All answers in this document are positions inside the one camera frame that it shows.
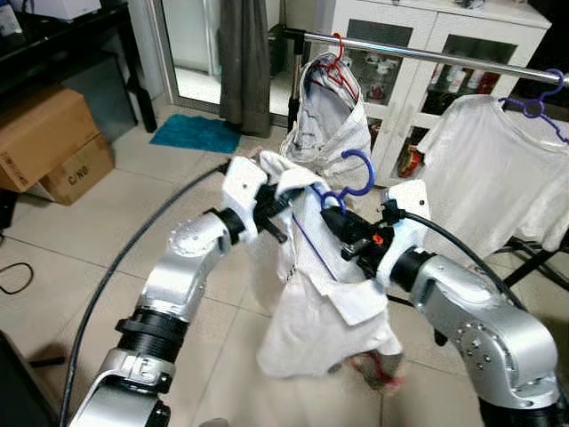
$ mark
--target clothes hanger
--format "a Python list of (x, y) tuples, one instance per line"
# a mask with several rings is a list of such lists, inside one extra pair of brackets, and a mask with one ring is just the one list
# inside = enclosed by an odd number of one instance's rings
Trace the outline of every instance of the clothes hanger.
[(363, 196), (369, 193), (372, 188), (373, 184), (375, 183), (375, 171), (373, 170), (372, 160), (361, 150), (359, 149), (347, 149), (342, 151), (341, 153), (342, 158), (347, 158), (350, 156), (356, 156), (364, 160), (365, 165), (367, 166), (367, 172), (369, 176), (367, 178), (367, 183), (365, 187), (362, 189), (352, 189), (351, 187), (344, 187), (340, 193), (335, 193), (334, 191), (326, 191), (324, 194), (321, 194), (320, 191), (316, 188), (316, 186), (312, 185), (312, 189), (320, 196), (320, 204), (322, 209), (326, 208), (326, 199), (331, 197), (338, 202), (340, 206), (342, 214), (346, 213), (346, 203), (344, 202), (344, 198), (351, 194), (352, 196)]
[[(338, 39), (340, 40), (340, 52), (338, 53), (338, 56), (336, 56), (336, 59), (333, 61), (332, 64), (328, 64), (328, 65), (321, 64), (321, 65), (317, 65), (317, 67), (325, 69), (326, 75), (328, 76), (328, 78), (330, 78), (338, 86), (342, 87), (342, 86), (346, 85), (349, 89), (350, 94), (352, 95), (352, 98), (354, 99), (355, 102), (357, 102), (356, 90), (350, 84), (348, 79), (342, 74), (340, 67), (338, 67), (338, 62), (341, 61), (341, 57), (344, 54), (344, 43), (341, 41), (340, 33), (334, 33), (333, 36), (338, 37)], [(318, 83), (315, 80), (311, 80), (311, 82), (316, 83), (317, 85), (320, 85), (320, 83)]]
[[(535, 99), (535, 100), (529, 100), (526, 102), (522, 102), (522, 101), (518, 101), (518, 100), (514, 100), (512, 98), (500, 98), (498, 100), (498, 102), (511, 102), (512, 104), (516, 104), (518, 105), (518, 107), (520, 107), (522, 109), (522, 113), (524, 113), (524, 116), (526, 116), (527, 118), (537, 118), (537, 117), (541, 117), (543, 120), (545, 120), (546, 122), (549, 123), (549, 125), (551, 125), (551, 127), (553, 127), (553, 129), (555, 129), (555, 132), (557, 134), (557, 137), (563, 141), (569, 144), (569, 139), (567, 139), (567, 137), (565, 137), (562, 133), (561, 133), (561, 129), (559, 129), (559, 126), (557, 126), (553, 120), (551, 120), (549, 117), (547, 117), (545, 115), (545, 103), (543, 102), (543, 100), (545, 98), (547, 98), (548, 96), (553, 96), (553, 95), (557, 95), (558, 93), (561, 92), (561, 90), (564, 87), (564, 80), (565, 80), (565, 74), (563, 73), (563, 71), (560, 71), (558, 69), (555, 68), (550, 68), (547, 70), (548, 73), (553, 73), (553, 74), (557, 74), (559, 76), (559, 84), (557, 85), (557, 88), (555, 88), (552, 91), (546, 91), (544, 93), (542, 93), (540, 95), (539, 98)], [(539, 110), (536, 113), (531, 113), (529, 108), (533, 107), (537, 105)]]

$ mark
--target tiled floor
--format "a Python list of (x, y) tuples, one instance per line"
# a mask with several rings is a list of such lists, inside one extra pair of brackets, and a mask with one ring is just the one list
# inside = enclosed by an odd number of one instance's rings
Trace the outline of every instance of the tiled floor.
[[(159, 121), (174, 112), (196, 114), (166, 106), (160, 109)], [(237, 153), (260, 144), (277, 149), (284, 136), (283, 129), (275, 129), (265, 141), (244, 137)], [(176, 189), (226, 158), (149, 145), (150, 137), (137, 127), (116, 141), (116, 170), (71, 207), (21, 198), (0, 254), (2, 264), (31, 262), (36, 278), (22, 294), (0, 295), (0, 328), (26, 358), (68, 352), (87, 299), (119, 248)], [(183, 197), (120, 265), (85, 337), (74, 407), (107, 350), (115, 345), (116, 321), (131, 313), (164, 250), (168, 230), (219, 204), (220, 184), (221, 177), (212, 178)], [(374, 203), (370, 199), (367, 214), (373, 214)], [(400, 305), (392, 305), (391, 323), (410, 361), (405, 386), (396, 397), (382, 398), (369, 391), (346, 367), (325, 378), (276, 381), (264, 376), (255, 353), (270, 317), (255, 301), (252, 288), (279, 284), (274, 277), (261, 278), (254, 259), (251, 251), (238, 247), (209, 278), (206, 297), (178, 358), (174, 385), (165, 397), (172, 406), (171, 426), (197, 427), (219, 416), (229, 419), (232, 427), (481, 425), (457, 352), (450, 346), (437, 347), (429, 324)], [(509, 255), (490, 261), (502, 276), (516, 266)], [(554, 261), (567, 272), (566, 259)], [(3, 285), (11, 280), (17, 281), (17, 274), (1, 277)], [(566, 362), (567, 294), (537, 274), (527, 278), (518, 292), (557, 334), (560, 359)], [(562, 368), (567, 373), (567, 366)], [(59, 396), (64, 368), (37, 372)]]

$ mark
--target red hanger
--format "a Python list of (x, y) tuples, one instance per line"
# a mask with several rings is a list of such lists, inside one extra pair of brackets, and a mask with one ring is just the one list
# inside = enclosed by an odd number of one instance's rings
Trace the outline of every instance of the red hanger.
[[(324, 68), (326, 70), (326, 75), (338, 86), (343, 86), (345, 84), (348, 87), (352, 97), (354, 98), (354, 101), (357, 101), (356, 91), (354, 90), (353, 86), (349, 83), (349, 81), (346, 79), (346, 77), (342, 74), (340, 67), (338, 67), (338, 62), (341, 60), (341, 57), (344, 54), (344, 43), (341, 41), (340, 33), (334, 33), (333, 35), (334, 37), (338, 37), (340, 39), (340, 52), (338, 53), (338, 56), (336, 56), (336, 59), (333, 61), (332, 64), (318, 65), (317, 67)], [(314, 80), (312, 80), (312, 82), (319, 85), (319, 83)]]

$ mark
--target blue hanger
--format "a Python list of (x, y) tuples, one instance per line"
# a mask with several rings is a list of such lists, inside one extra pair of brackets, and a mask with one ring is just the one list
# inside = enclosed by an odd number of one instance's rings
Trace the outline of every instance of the blue hanger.
[(363, 196), (364, 194), (369, 193), (373, 188), (373, 184), (375, 183), (375, 171), (373, 170), (373, 165), (370, 158), (363, 151), (359, 149), (347, 149), (346, 151), (342, 151), (341, 156), (342, 158), (347, 158), (349, 156), (357, 156), (362, 160), (364, 160), (364, 163), (367, 166), (367, 171), (369, 173), (369, 177), (367, 179), (365, 187), (363, 187), (362, 189), (352, 189), (351, 187), (344, 187), (344, 189), (340, 192), (340, 194), (336, 194), (333, 191), (327, 191), (324, 194), (320, 194), (320, 191), (318, 191), (318, 189), (315, 186), (312, 186), (312, 188), (318, 194), (318, 196), (320, 196), (320, 203), (322, 209), (326, 208), (326, 199), (332, 197), (338, 202), (338, 205), (340, 205), (342, 214), (345, 214), (346, 204), (344, 203), (344, 198), (346, 197), (346, 195), (351, 194), (352, 196)]
[[(547, 70), (548, 73), (553, 73), (553, 74), (557, 74), (559, 76), (559, 84), (557, 85), (557, 88), (555, 88), (552, 91), (546, 91), (544, 93), (542, 93), (540, 95), (539, 98), (537, 98), (536, 100), (529, 100), (526, 102), (522, 102), (522, 101), (518, 101), (518, 100), (513, 100), (511, 98), (501, 98), (498, 101), (499, 102), (511, 102), (512, 104), (516, 104), (518, 105), (518, 107), (520, 107), (522, 109), (522, 112), (524, 113), (524, 116), (526, 116), (527, 118), (536, 118), (536, 117), (541, 117), (543, 120), (545, 120), (546, 122), (548, 122), (551, 127), (553, 127), (555, 129), (555, 132), (557, 134), (557, 137), (563, 141), (563, 142), (567, 142), (569, 143), (569, 139), (567, 139), (567, 137), (565, 137), (562, 133), (561, 133), (561, 129), (559, 129), (559, 126), (557, 126), (553, 120), (551, 120), (549, 117), (547, 117), (545, 115), (545, 103), (543, 102), (543, 100), (548, 97), (548, 96), (553, 96), (553, 95), (557, 95), (558, 93), (561, 92), (561, 90), (564, 87), (564, 82), (565, 82), (565, 74), (563, 74), (563, 71), (560, 71), (558, 69), (555, 68), (551, 68)], [(539, 107), (539, 111), (537, 113), (530, 113), (529, 108), (533, 105), (537, 105)]]

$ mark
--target clothing rack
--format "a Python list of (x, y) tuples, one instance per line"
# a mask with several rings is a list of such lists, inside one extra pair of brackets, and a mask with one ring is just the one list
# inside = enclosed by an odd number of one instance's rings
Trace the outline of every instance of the clothing rack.
[[(288, 129), (293, 128), (294, 120), (299, 110), (299, 82), (301, 78), (301, 68), (306, 43), (320, 43), (339, 45), (340, 39), (335, 36), (313, 33), (296, 28), (286, 28), (284, 37), (294, 41), (294, 63), (293, 63), (293, 87), (291, 97), (289, 99), (288, 109)], [(538, 69), (530, 69), (523, 67), (515, 67), (512, 65), (501, 64), (490, 60), (476, 60), (463, 56), (449, 55), (447, 53), (423, 51), (421, 49), (413, 49), (411, 47), (394, 46), (392, 44), (370, 43), (351, 38), (342, 38), (342, 44), (349, 49), (358, 49), (361, 51), (381, 52), (390, 56), (401, 58), (411, 58), (414, 60), (428, 60), (431, 62), (439, 62), (448, 65), (462, 65), (465, 68), (481, 69), (496, 74), (525, 78), (537, 82), (550, 83), (552, 85), (559, 84), (559, 76), (547, 71)], [(569, 87), (569, 74), (565, 75), (564, 86)]]
[[(513, 77), (525, 78), (528, 80), (533, 80), (537, 82), (549, 83), (552, 85), (559, 85), (559, 75), (549, 73), (547, 71), (540, 71), (538, 69), (530, 69), (523, 67), (515, 67), (512, 65), (501, 64), (499, 62), (493, 62), (489, 60), (476, 60), (473, 58), (466, 58), (462, 56), (449, 55), (446, 53), (423, 51), (421, 49), (413, 49), (410, 47), (394, 46), (392, 44), (380, 44), (380, 43), (369, 43), (361, 40), (354, 40), (350, 38), (342, 38), (341, 40), (336, 36), (328, 36), (325, 34), (312, 33), (310, 31), (305, 31), (296, 28), (286, 28), (284, 30), (284, 37), (294, 41), (294, 63), (293, 63), (293, 87), (291, 90), (291, 97), (288, 102), (288, 130), (289, 132), (293, 128), (293, 123), (298, 115), (300, 106), (300, 78), (301, 78), (301, 68), (302, 62), (304, 61), (304, 51), (307, 43), (320, 43), (320, 44), (331, 44), (340, 45), (343, 44), (345, 48), (358, 49), (362, 51), (372, 51), (381, 52), (390, 56), (397, 56), (401, 58), (411, 58), (414, 60), (429, 60), (432, 62), (443, 63), (447, 65), (461, 65), (465, 68), (480, 69), (487, 72), (492, 72), (500, 75), (507, 75)], [(564, 87), (569, 87), (569, 74), (565, 75), (563, 79)], [(519, 249), (519, 245), (509, 244), (511, 250)], [(504, 279), (504, 283), (512, 287), (519, 280), (523, 279), (529, 273), (537, 269), (545, 270), (545, 276), (552, 280), (554, 283), (558, 284), (565, 290), (569, 291), (569, 283), (566, 282), (566, 278), (560, 275), (558, 271), (552, 269), (550, 266), (545, 264), (553, 255), (558, 252), (569, 253), (569, 231), (565, 234), (563, 242), (559, 249), (555, 252), (550, 253), (544, 250), (540, 250), (535, 253), (528, 253), (530, 258), (513, 271), (507, 278)], [(396, 298), (389, 295), (388, 298), (391, 301), (398, 302), (404, 305), (413, 306), (407, 300)], [(439, 345), (444, 344), (446, 339), (441, 339), (440, 336), (436, 336), (436, 341)]]

